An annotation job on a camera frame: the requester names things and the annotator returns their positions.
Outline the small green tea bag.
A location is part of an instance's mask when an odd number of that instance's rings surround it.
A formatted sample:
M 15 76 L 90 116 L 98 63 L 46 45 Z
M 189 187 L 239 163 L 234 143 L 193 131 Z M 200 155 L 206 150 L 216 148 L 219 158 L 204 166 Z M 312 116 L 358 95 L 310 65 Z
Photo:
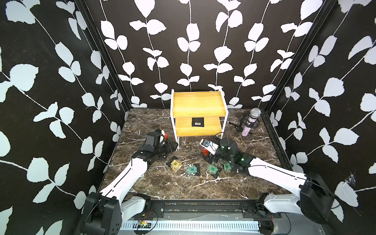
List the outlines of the small green tea bag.
M 233 173 L 233 167 L 232 167 L 231 163 L 229 163 L 229 162 L 221 162 L 221 164 L 223 166 L 223 171 L 226 174 Z

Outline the teal floral tea bag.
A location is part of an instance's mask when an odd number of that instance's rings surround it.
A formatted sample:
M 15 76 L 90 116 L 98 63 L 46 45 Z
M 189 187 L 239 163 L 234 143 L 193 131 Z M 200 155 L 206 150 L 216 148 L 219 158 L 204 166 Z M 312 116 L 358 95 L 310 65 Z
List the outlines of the teal floral tea bag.
M 193 176 L 200 176 L 200 164 L 189 164 L 186 168 L 186 176 L 193 177 Z

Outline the green label tea bag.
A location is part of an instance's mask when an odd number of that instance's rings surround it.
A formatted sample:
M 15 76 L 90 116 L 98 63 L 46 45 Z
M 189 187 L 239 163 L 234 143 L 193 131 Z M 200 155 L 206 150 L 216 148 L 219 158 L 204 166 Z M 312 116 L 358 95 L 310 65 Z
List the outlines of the green label tea bag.
M 220 167 L 217 167 L 213 164 L 209 164 L 207 167 L 206 167 L 206 172 L 211 175 L 212 177 L 214 177 L 215 179 L 218 178 L 219 174 L 221 173 L 222 171 L 222 168 Z

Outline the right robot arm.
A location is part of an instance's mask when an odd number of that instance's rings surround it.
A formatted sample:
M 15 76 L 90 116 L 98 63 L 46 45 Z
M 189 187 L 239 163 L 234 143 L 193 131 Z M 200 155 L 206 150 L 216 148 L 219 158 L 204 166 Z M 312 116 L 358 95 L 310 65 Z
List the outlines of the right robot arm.
M 302 214 L 318 224 L 328 222 L 335 194 L 317 173 L 304 174 L 272 165 L 241 152 L 229 138 L 202 139 L 200 145 L 208 163 L 223 163 L 231 173 L 257 177 L 289 191 L 281 195 L 264 193 L 259 201 L 268 212 Z

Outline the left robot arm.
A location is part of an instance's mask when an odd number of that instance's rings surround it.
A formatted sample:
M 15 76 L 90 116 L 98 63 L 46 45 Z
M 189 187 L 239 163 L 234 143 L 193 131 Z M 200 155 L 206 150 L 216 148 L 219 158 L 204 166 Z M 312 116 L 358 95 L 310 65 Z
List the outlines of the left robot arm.
M 163 130 L 149 132 L 122 173 L 100 192 L 87 196 L 80 232 L 84 235 L 118 234 L 122 223 L 143 212 L 149 200 L 147 195 L 125 200 L 130 189 L 156 160 L 176 151 L 178 146 Z

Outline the yellow label tea bag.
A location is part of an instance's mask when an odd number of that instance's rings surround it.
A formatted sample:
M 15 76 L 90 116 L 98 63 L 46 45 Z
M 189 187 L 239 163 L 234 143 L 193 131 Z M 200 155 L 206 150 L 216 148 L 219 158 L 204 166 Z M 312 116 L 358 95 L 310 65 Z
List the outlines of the yellow label tea bag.
M 173 156 L 166 165 L 174 172 L 177 172 L 182 167 L 182 161 L 176 156 Z

